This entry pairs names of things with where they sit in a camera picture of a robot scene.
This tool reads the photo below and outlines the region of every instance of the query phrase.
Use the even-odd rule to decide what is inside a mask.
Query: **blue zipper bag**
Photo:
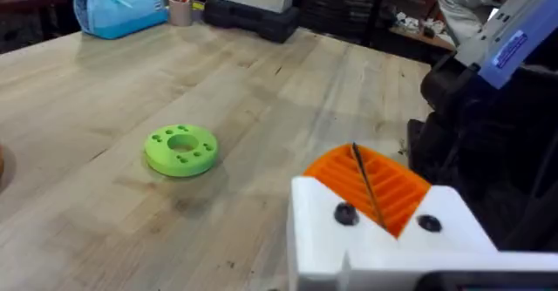
[[[166,22],[163,0],[73,0],[81,30],[114,39]]]

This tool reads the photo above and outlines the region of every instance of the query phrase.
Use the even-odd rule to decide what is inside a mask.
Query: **green donut-shaped object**
[[[217,159],[217,139],[195,125],[168,125],[151,133],[145,143],[147,164],[172,177],[203,173]]]

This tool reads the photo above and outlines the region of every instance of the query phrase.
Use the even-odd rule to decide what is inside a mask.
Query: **black case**
[[[298,13],[295,7],[275,13],[227,0],[207,0],[203,19],[207,24],[252,30],[272,42],[284,43],[298,27]]]

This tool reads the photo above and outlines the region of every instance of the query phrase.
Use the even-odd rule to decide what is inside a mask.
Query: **black bolt head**
[[[432,215],[420,215],[417,217],[418,225],[428,232],[439,233],[442,231],[442,224],[438,218]]]
[[[355,226],[358,223],[357,209],[347,202],[337,205],[333,217],[344,226]]]

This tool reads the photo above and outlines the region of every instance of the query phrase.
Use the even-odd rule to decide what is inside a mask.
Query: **orange 3d printed part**
[[[325,153],[306,169],[304,175],[318,179],[378,224],[376,212],[380,212],[386,230],[397,238],[430,184],[378,152],[360,145],[358,150],[378,207],[374,207],[351,145],[342,145]]]

